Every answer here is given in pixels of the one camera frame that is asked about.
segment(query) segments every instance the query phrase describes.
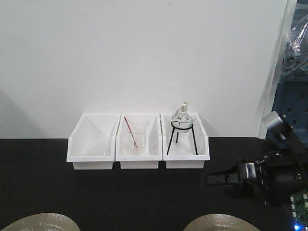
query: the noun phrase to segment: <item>black cable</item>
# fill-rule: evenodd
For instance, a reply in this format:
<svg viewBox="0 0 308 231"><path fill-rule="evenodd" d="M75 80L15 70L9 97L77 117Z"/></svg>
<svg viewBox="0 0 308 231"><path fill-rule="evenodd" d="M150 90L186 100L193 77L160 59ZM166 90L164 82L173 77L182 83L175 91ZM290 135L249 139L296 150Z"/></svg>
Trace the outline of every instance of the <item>black cable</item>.
<svg viewBox="0 0 308 231"><path fill-rule="evenodd" d="M305 183L306 189L308 190L308 177L307 177L306 170L304 169L302 162L300 161L298 155L296 155L294 152L292 152L291 145L290 145L289 141L281 133L280 133L280 135L281 135L283 143L285 144L285 146L287 146L287 148L290 149L290 152L291 152L293 158L297 162L297 164L298 164L298 166L299 166L299 168L302 172L303 182Z"/></svg>

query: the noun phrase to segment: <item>blue panel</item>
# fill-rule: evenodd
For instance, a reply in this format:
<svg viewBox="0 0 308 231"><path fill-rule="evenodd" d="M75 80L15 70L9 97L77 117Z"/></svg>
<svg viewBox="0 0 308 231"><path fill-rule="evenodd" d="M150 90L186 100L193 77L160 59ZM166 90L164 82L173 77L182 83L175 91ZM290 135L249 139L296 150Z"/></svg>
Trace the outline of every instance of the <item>blue panel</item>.
<svg viewBox="0 0 308 231"><path fill-rule="evenodd" d="M308 83L278 84L273 111L287 116L288 123L308 148Z"/></svg>

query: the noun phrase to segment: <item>plastic bag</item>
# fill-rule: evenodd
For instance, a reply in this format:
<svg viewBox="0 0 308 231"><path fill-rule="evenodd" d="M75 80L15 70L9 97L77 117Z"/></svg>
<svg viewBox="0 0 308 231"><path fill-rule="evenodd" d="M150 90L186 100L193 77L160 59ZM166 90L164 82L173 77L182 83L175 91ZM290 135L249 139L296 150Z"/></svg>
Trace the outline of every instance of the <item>plastic bag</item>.
<svg viewBox="0 0 308 231"><path fill-rule="evenodd" d="M308 5L298 4L282 65L281 82L308 82Z"/></svg>

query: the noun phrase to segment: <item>glass beaker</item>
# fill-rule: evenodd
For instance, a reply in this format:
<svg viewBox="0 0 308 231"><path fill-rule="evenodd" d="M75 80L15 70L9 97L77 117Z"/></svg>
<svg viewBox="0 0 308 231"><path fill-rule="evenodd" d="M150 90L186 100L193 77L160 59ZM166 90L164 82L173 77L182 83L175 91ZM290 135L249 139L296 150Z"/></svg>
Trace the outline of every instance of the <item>glass beaker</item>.
<svg viewBox="0 0 308 231"><path fill-rule="evenodd" d="M141 155L145 150L145 131L142 124L132 124L127 131L126 148L129 154Z"/></svg>

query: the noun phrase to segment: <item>blue led light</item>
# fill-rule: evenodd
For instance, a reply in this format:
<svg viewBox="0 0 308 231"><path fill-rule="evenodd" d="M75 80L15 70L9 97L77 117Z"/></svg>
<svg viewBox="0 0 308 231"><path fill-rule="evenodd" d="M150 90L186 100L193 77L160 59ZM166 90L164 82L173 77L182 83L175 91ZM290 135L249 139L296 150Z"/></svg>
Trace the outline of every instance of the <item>blue led light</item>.
<svg viewBox="0 0 308 231"><path fill-rule="evenodd" d="M299 225L294 225L295 231L300 231L300 226Z"/></svg>

